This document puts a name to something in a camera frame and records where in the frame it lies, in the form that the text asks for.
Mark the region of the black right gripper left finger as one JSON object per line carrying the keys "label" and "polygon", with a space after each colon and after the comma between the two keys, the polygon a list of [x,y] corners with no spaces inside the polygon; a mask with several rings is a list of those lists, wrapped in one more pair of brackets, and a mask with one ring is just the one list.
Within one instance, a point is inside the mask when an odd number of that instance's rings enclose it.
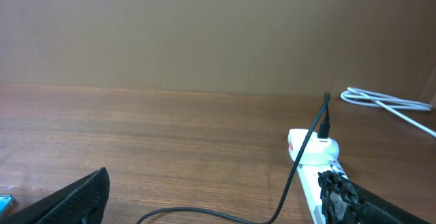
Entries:
{"label": "black right gripper left finger", "polygon": [[100,224],[110,194],[105,167],[1,219],[1,224]]}

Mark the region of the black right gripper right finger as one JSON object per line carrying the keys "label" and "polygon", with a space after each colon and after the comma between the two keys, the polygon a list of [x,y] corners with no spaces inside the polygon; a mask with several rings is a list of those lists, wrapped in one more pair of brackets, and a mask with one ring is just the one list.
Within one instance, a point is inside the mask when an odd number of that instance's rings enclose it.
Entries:
{"label": "black right gripper right finger", "polygon": [[429,224],[336,172],[319,173],[318,184],[327,223]]}

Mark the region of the blue Galaxy smartphone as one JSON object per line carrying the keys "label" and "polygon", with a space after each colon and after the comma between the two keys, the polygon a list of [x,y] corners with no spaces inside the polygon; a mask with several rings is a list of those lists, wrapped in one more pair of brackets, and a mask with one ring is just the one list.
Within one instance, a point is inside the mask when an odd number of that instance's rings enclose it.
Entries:
{"label": "blue Galaxy smartphone", "polygon": [[12,195],[0,196],[0,219],[2,219],[13,207],[15,197]]}

